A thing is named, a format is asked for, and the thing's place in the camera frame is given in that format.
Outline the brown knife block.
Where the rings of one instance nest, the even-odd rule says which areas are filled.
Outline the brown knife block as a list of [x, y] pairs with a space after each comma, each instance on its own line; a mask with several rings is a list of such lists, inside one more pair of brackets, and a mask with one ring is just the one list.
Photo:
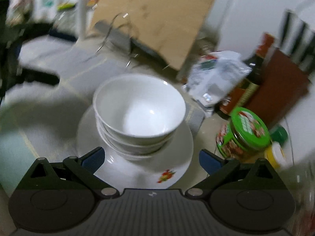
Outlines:
[[263, 82], [246, 103], [264, 122], [274, 127], [308, 93], [308, 76], [291, 58], [276, 50], [263, 71]]

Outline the small white bowl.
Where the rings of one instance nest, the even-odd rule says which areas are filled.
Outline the small white bowl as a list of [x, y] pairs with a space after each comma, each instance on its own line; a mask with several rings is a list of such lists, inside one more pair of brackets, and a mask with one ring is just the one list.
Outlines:
[[111, 149], [113, 149], [114, 152], [116, 152], [119, 156], [121, 156], [125, 160], [140, 161], [140, 160], [144, 160], [144, 159], [149, 159], [149, 158], [153, 157], [154, 155], [157, 155], [157, 154], [161, 153], [166, 147], [169, 146], [169, 143], [166, 143], [160, 149], [158, 149], [157, 151], [154, 151], [153, 153], [149, 153], [149, 154], [146, 154], [146, 155], [134, 155], [134, 154], [130, 154], [130, 153], [127, 153], [127, 152], [123, 152], [123, 151], [119, 150], [117, 147], [114, 147], [114, 145], [110, 143], [110, 141], [107, 138], [107, 136], [101, 131], [101, 128], [98, 127], [98, 126], [97, 126], [97, 131], [98, 131], [98, 134], [99, 134], [100, 138]]

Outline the yellow jar green cap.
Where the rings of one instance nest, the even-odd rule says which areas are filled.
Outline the yellow jar green cap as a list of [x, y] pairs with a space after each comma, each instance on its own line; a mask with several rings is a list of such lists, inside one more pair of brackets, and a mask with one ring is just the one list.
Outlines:
[[283, 169], [288, 165], [283, 145], [288, 140], [288, 133], [282, 126], [277, 126], [270, 134], [271, 145], [264, 151], [264, 158], [274, 169]]

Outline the glass jar green lid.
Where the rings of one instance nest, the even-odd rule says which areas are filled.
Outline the glass jar green lid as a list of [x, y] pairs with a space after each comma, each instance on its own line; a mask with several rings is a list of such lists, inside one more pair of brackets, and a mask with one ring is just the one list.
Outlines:
[[57, 31], [64, 34], [76, 34], [76, 4], [63, 3], [57, 7], [54, 26]]

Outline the white plastic food bag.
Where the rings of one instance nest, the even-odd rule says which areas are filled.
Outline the white plastic food bag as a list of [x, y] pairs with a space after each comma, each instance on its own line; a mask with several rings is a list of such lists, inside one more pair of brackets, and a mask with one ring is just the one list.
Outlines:
[[190, 55], [185, 62], [182, 89], [203, 110], [212, 116], [215, 106], [252, 71], [233, 51]]

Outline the plain white bowl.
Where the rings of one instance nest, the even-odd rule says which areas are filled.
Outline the plain white bowl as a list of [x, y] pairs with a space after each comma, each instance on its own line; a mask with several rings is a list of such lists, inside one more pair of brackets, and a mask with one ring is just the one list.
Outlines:
[[135, 145], [156, 144], [185, 118], [177, 89], [160, 78], [123, 74], [103, 82], [93, 96], [95, 116], [111, 136]]

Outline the dark soy sauce bottle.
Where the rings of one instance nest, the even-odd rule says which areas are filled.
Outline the dark soy sauce bottle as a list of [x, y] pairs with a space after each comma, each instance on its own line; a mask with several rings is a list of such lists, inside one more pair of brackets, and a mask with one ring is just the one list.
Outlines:
[[243, 107], [259, 88], [262, 83], [261, 73], [264, 60], [273, 43], [274, 36], [265, 32], [255, 53], [247, 60], [243, 60], [252, 71], [217, 106], [216, 112], [221, 118], [228, 119], [232, 110]]

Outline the grey checked table mat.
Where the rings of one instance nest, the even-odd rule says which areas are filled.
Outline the grey checked table mat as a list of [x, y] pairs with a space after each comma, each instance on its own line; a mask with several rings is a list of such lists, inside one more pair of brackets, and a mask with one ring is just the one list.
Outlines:
[[[62, 162], [79, 157], [76, 137], [79, 122], [89, 107], [96, 89], [106, 80], [123, 74], [145, 74], [165, 80], [181, 89], [171, 69], [149, 63], [126, 68], [127, 59], [101, 50], [95, 54], [92, 40], [66, 43], [51, 37], [37, 38], [23, 45], [23, 61], [60, 76], [56, 87], [32, 83], [18, 85], [7, 92], [1, 104], [1, 186], [11, 195], [34, 161]], [[193, 156], [185, 174], [172, 186], [183, 191], [207, 176], [199, 164], [198, 130], [203, 112], [188, 95], [185, 120], [193, 137]]]

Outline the black handled cleaver knife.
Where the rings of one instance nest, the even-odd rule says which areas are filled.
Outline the black handled cleaver knife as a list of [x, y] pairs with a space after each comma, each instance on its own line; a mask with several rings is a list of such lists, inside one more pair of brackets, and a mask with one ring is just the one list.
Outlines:
[[96, 53], [98, 53], [104, 46], [108, 48], [116, 48], [127, 55], [136, 55], [139, 51], [140, 54], [146, 56], [151, 60], [156, 61], [163, 67], [169, 65], [165, 58], [157, 51], [148, 47], [145, 44], [142, 44], [135, 38], [130, 37], [128, 34], [124, 34], [120, 30], [114, 28], [112, 25], [106, 23], [103, 20], [95, 23], [93, 29], [100, 32], [101, 34], [104, 34], [105, 37], [101, 45], [96, 50]]

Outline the green lid sauce jar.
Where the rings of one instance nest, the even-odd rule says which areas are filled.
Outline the green lid sauce jar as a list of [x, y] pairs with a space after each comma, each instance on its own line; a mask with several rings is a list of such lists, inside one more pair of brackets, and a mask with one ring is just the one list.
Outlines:
[[270, 146], [271, 137], [261, 118], [246, 108], [237, 107], [216, 135], [216, 144], [224, 158], [244, 161]]

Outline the black knife in block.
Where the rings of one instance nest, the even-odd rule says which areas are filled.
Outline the black knife in block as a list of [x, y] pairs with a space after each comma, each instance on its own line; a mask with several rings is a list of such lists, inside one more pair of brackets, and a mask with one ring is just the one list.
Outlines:
[[281, 28], [280, 28], [280, 37], [279, 37], [279, 50], [284, 53], [286, 41], [290, 35], [290, 30], [292, 23], [295, 20], [295, 13], [292, 10], [286, 10], [283, 15]]

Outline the white paper roll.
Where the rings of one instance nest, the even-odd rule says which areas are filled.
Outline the white paper roll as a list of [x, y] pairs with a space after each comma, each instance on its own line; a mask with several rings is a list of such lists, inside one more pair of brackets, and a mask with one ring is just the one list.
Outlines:
[[77, 0], [76, 3], [76, 33], [78, 40], [86, 39], [86, 33], [90, 25], [91, 13], [87, 6], [88, 0]]

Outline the white plate with fruit print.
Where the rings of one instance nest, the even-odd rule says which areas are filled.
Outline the white plate with fruit print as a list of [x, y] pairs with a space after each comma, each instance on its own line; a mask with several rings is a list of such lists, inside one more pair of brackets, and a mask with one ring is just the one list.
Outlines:
[[79, 122], [76, 150], [83, 156], [96, 147], [105, 150], [105, 161], [94, 174], [112, 187], [121, 192], [126, 188], [166, 189], [187, 171], [193, 137], [187, 122], [183, 122], [165, 149], [144, 160], [126, 160], [99, 135], [94, 110], [89, 107]]

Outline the white floral bowl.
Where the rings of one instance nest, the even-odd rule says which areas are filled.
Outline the white floral bowl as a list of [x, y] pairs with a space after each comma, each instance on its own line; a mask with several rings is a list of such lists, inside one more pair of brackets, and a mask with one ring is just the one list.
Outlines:
[[96, 121], [96, 125], [101, 128], [101, 131], [107, 136], [110, 143], [113, 144], [114, 147], [117, 147], [119, 150], [123, 152], [127, 152], [134, 155], [146, 155], [149, 153], [153, 153], [154, 151], [157, 151], [164, 144], [169, 143], [173, 139], [176, 133], [176, 132], [171, 133], [169, 136], [167, 136], [166, 138], [164, 138], [163, 140], [155, 144], [132, 144], [123, 140], [118, 140], [112, 135], [110, 135], [108, 130], [104, 129], [104, 127], [101, 126], [101, 123], [99, 121]]

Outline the bamboo cutting board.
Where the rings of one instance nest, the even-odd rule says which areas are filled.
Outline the bamboo cutting board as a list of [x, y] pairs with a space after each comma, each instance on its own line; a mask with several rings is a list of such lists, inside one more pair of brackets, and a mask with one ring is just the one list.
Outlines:
[[127, 13], [132, 35], [180, 70], [215, 0], [99, 0], [92, 25]]

